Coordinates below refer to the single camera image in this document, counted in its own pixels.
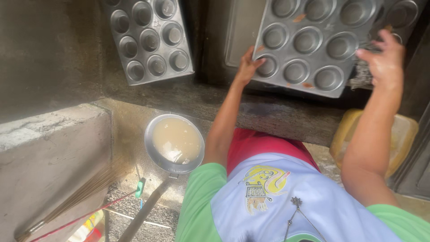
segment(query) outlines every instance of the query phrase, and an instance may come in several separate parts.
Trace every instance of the concrete floor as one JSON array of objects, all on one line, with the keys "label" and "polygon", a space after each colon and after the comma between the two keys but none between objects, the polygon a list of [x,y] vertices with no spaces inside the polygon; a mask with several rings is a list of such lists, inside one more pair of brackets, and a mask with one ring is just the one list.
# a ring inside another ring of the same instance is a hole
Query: concrete floor
[{"label": "concrete floor", "polygon": [[[127,159],[136,162],[135,172],[125,177],[118,184],[118,188],[124,192],[136,189],[140,177],[147,179],[143,199],[149,195],[166,179],[169,173],[161,170],[146,154],[144,147],[144,131],[154,117],[169,112],[134,105],[113,99],[102,99],[97,105],[105,107],[112,112],[113,127],[113,159]],[[186,117],[192,121],[206,138],[212,122]],[[328,147],[305,143],[321,172],[342,186],[340,170],[329,154]],[[161,197],[159,205],[180,211],[188,175],[181,175],[174,180],[172,186]],[[402,208],[430,222],[430,202],[396,195]]]}]

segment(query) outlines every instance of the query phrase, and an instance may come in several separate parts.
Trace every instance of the green clip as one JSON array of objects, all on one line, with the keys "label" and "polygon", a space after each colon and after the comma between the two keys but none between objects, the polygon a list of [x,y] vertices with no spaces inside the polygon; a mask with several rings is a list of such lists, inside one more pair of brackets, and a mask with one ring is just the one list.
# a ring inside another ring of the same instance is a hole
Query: green clip
[{"label": "green clip", "polygon": [[145,182],[146,182],[146,179],[142,178],[137,183],[137,189],[136,189],[136,194],[135,194],[136,198],[140,198],[140,195],[142,195],[143,188],[145,187]]}]

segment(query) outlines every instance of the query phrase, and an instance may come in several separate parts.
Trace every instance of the gravel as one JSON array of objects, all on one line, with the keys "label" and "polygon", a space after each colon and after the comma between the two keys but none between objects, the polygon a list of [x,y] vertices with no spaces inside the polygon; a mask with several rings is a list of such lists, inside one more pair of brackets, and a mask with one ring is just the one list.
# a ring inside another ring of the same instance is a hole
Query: gravel
[{"label": "gravel", "polygon": [[[107,201],[113,201],[124,196],[126,193],[119,190],[116,184],[109,187],[109,191],[106,195]],[[131,195],[109,208],[116,212],[135,217],[140,209],[140,199]],[[146,221],[159,223],[165,226],[171,227],[171,229],[143,224],[139,231],[133,238],[133,242],[173,242],[175,240],[176,227],[178,225],[179,213],[175,210],[155,205],[152,211],[149,213]],[[117,242],[127,226],[130,224],[131,219],[109,212],[109,226],[108,226],[108,237],[106,242]]]}]

